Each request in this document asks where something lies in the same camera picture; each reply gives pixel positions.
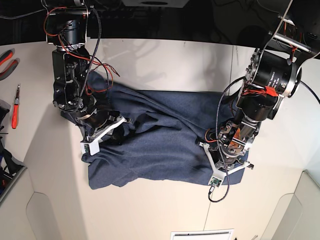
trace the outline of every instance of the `black cable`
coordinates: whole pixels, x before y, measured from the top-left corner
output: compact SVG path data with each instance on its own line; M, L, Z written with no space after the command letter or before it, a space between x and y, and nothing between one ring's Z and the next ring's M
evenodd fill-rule
M221 95L221 98L219 100L219 103L218 103L218 107L217 107L217 110L216 110L216 118L215 118L215 139L217 139L216 141L216 145L218 147L218 151L220 153L220 156L221 156L221 159L222 159L222 163L223 163L223 167L224 167L224 170L225 170L225 175L226 175L226 181L227 181L227 189L226 189L226 192L224 194L224 196L222 198L220 198L219 200L212 200L210 195L211 193L214 191L215 187L214 186L211 186L210 187L210 190L209 190L209 193L208 193L208 198L210 200L210 202L212 203L218 203L218 202L221 202L223 199L226 198L226 196L228 195L229 193L229 189L230 189L230 178L229 178L229 173L228 173L228 168L227 168L227 165L226 165L226 162L225 162L225 158L224 158L224 155L222 153L222 150L221 150L221 144L220 144L220 141L218 139L218 120L219 120L219 109L220 109L220 105L221 105L221 102L222 102L222 99L224 98L226 92L229 90L229 88L231 88L231 86L233 86L234 84L236 84L237 82L241 81L241 80L244 80L246 77L242 76L236 80L234 80L232 83L230 83L226 89L223 91L222 95Z
M276 41L276 43L277 43L282 49L284 49L284 50L287 52L287 49L285 49L285 47L280 44L280 42L278 41L278 39L275 38L275 41Z
M244 10L244 7L242 6L241 2L239 0L233 0L233 1L229 1L229 2L225 2L225 3L217 3L216 0L214 0L214 4L217 6L217 7L223 7L223 6L226 6L226 5L229 5L229 4L234 4L234 3L239 3L242 10Z
M89 66L88 66L88 69L87 69L87 72L86 72L86 75L85 75L83 87L82 87L82 89L80 91L78 106L79 106L80 101L81 101L81 96L85 91L85 88L86 88L86 85L87 85L87 82L88 82L90 69L91 69L91 66L92 66L92 62L93 62L94 58L96 57L96 54L97 54L97 51L98 51L98 47L99 47L99 43L100 43L100 39L101 39L101 35L102 35L102 26L101 26L100 16L99 16L97 10L94 7L92 7L92 12L95 14L96 19L98 21L98 38L96 40L96 44L95 44L95 48L94 48L94 51L93 51L93 54L92 54L92 58L90 59Z
M303 81L300 81L300 83L306 87L306 89L308 89L312 94L313 96L315 97L315 99L318 101L318 103L320 104L320 99L319 97L317 96L317 94L311 89L311 87L309 87L307 84L305 84Z
M234 92L232 95L226 96L226 97L222 100L221 104L224 105L224 104L227 104L227 103L231 102L232 100L234 100L234 99L239 95L240 89L241 89L241 88L239 88L239 89L238 89L236 92Z
M259 2L259 0L255 0L255 1L256 1L256 3L257 3L261 8L263 8L263 9L265 9L265 10L271 12L271 13L275 13L275 14L278 14L278 13L279 13L278 11L274 11L274 10L271 10L271 9L263 6L263 5Z
M0 19L15 20L15 19L20 19L20 18L24 18L24 17L30 16L32 14L37 14L37 13L40 13L40 12L45 11L45 10L46 9L41 9L41 10L37 10L37 11L26 13L26 14L18 15L18 16L2 16L2 15L0 15Z
M118 8L120 8L121 4L122 4L122 0L118 1L118 4L116 7L107 7L106 5L104 5L102 2L98 1L98 0L94 0L97 4L101 5L105 10L109 11L109 10L117 10Z
M214 16L214 11L215 11L215 7L214 5L216 5L216 1L215 0L211 0L211 3L212 3L212 14L213 14L213 27L215 29L215 31L218 33L218 36L220 38L219 42L221 42L221 36L224 37L228 42L229 44L233 44L232 41L217 27L216 23L215 23L215 16Z

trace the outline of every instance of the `metal frame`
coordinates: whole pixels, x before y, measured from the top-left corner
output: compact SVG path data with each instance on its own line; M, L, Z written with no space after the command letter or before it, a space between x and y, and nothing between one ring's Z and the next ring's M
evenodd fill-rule
M298 42L296 40L293 40L290 37L284 36L284 35L282 35L280 33L276 33L273 38L278 39L280 41L283 41L283 42L285 42L287 44L290 44L292 46L295 46L295 47L297 47L297 48L299 48L299 49L301 49L301 50L303 50L303 51L305 51L307 53L312 53L312 48L311 47L309 47L307 45L304 45L303 43Z
M85 4L85 2L83 0L73 0L74 2L74 6L73 8L79 8L79 9L85 9L85 11L83 12L85 15L85 33L84 33L84 42L79 42L78 44L80 44L81 46L84 46L87 43L87 33L88 33L88 21L89 21L89 10L87 5ZM52 6L48 5L46 0L41 0L41 4L42 6L46 9L46 14L49 13L49 9L53 9ZM45 41L48 44L53 45L54 43L51 41L48 41L48 36L45 35Z
M224 171L220 171L219 169L216 168L214 160L213 160L211 153L209 151L210 145L207 143L203 143L203 142L200 142L199 145L200 145L200 147L203 147L204 152L205 152L206 156L208 157L209 163L210 163L212 171L213 171L212 176L208 182L208 185L212 185L214 180L219 180L220 182L218 182L218 184L214 185L214 187L218 188L224 182L224 179L227 176L227 174ZM237 166L237 167L233 168L232 170L229 170L228 174L229 175L233 174L241 169L248 167L249 165L250 165L249 161L244 161L243 165Z
M22 168L20 168L20 170L13 176L12 180L9 182L8 186L6 186L6 188L4 189L3 193L0 195L0 206L1 204L4 202L4 200L6 199L6 197L8 196L8 194L10 193L10 191L12 190L12 188L15 186L16 182L18 181L18 179L20 178L20 176L22 175L22 173L26 170L27 168L25 166L23 166Z

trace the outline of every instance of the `white panel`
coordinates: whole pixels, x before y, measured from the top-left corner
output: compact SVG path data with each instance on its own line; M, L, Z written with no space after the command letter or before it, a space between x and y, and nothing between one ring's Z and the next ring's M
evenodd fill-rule
M0 204L0 238L3 240L36 240L26 214L34 194L28 169L15 182Z
M70 125L58 109L47 106L24 163L34 191L49 197L62 239L87 240L72 161ZM80 141L75 141L78 164L82 165Z
M295 196L303 207L302 216L288 240L315 240L320 236L320 188L312 178L303 172Z
M294 195L272 240L288 240L303 214L303 206Z
M261 237L261 240L271 240L272 237L274 236L280 222L282 221L287 208L293 198L294 194L293 193L289 193L286 194L284 196L282 196L278 202L278 204L276 205L276 208L272 214L272 217L268 223L268 226L266 227L263 236Z
M234 230L176 231L171 240L231 240Z
M35 192L26 206L26 215L37 240L62 240L47 195Z
M173 240L228 240L229 234L174 236Z
M302 80L308 84L309 87L320 97L320 60L313 59L308 61L302 67ZM300 144L306 149L304 154L304 159L307 162L305 169L308 170L313 179L320 184L320 129L317 127L319 124L320 111L319 104L313 95L304 87L300 86L299 94L305 96L308 105L303 109L301 113L304 118L307 120L306 123L308 126L312 126L312 131L302 132L301 137L308 137L310 143L300 140Z

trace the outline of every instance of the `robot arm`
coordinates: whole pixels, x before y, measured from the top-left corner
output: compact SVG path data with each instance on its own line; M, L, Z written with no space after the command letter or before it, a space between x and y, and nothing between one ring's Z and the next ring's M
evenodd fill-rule
M243 158L258 135L262 121L274 119L282 101L285 98L291 98L297 90L301 82L302 64L308 59L317 57L320 53L320 42L315 40L315 37L320 34L319 30L309 28L312 32L307 33L304 30L306 26L303 18L294 14L296 7L295 5L288 6L285 14L290 10L297 24L288 15L278 16L281 22L276 32L269 33L272 37L263 49L254 51L246 69L246 75L241 79L243 83L238 94L227 98L228 101L237 98L237 111L234 118L222 123L217 128L217 134L211 132L206 136L209 140L216 140L216 146L211 147L207 143L200 143L213 170L208 183L212 186L209 192L210 200L213 189L219 187L225 178L229 185L229 174L245 167L253 169L254 166ZM315 38L307 41L310 42L310 45L307 45L305 40L303 41L307 35ZM285 52L288 57L283 58L265 51L267 48Z
M52 52L54 84L53 104L62 114L79 126L83 135L82 153L94 155L100 151L99 142L105 135L119 137L117 131L128 122L113 109L107 91L88 93L91 56L85 48L89 11L83 0L43 0L48 15L44 22L47 42L54 44Z

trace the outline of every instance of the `metal bracket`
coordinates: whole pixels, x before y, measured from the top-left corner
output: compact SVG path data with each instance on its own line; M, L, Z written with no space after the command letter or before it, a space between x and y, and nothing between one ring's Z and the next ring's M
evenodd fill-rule
M208 185L210 185L210 186L212 185L212 186L218 188L224 182L224 179L227 176L227 174L224 171L220 171L219 169L216 168L214 160L213 160L211 153L209 151L210 145L207 143L200 142L199 146L203 147L204 152L205 152L206 156L208 157L209 163L210 163L212 171L213 171L212 176L208 182ZM237 166L237 167L233 168L232 170L229 170L228 174L229 175L233 174L233 173L235 173L241 169L244 169L246 167L249 167L249 166L252 166L252 164L250 164L249 161L244 161L241 166Z
M100 152L100 147L99 147L99 140L109 132L113 131L117 127L119 127L122 123L126 123L127 120L123 116L119 116L116 119L115 123L112 123L108 125L99 135L97 135L94 139L92 140L83 140L80 142L81 146L81 151L83 154L85 153L90 153L91 156L95 155L96 153Z

